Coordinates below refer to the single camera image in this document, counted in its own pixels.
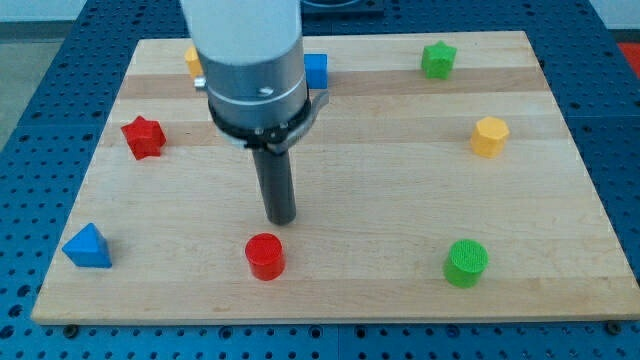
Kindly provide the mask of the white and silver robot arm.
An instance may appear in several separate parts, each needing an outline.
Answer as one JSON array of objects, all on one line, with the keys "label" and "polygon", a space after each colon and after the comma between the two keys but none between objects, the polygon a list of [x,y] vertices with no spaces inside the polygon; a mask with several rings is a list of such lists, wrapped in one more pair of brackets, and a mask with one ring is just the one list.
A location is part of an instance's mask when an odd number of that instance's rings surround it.
[{"label": "white and silver robot arm", "polygon": [[268,220],[296,217],[289,150],[329,100],[309,94],[299,0],[182,0],[218,130],[253,154]]}]

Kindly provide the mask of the black clamp ring mount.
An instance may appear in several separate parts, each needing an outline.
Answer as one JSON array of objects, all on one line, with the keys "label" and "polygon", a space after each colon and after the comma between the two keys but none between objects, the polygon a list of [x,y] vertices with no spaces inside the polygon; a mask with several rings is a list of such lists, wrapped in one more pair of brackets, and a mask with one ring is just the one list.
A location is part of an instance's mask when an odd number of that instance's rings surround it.
[{"label": "black clamp ring mount", "polygon": [[281,154],[293,147],[310,131],[320,110],[328,103],[329,92],[321,91],[312,100],[307,99],[294,117],[270,128],[233,125],[224,120],[211,103],[208,103],[208,109],[214,125],[232,145],[242,149],[265,150]]}]

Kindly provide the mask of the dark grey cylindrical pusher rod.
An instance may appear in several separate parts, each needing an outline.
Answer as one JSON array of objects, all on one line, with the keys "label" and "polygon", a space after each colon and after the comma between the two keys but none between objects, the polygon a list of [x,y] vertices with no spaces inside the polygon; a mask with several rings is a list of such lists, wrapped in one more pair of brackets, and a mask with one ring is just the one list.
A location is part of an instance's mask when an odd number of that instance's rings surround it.
[{"label": "dark grey cylindrical pusher rod", "polygon": [[252,156],[267,219],[278,226],[291,223],[296,202],[289,153],[253,150]]}]

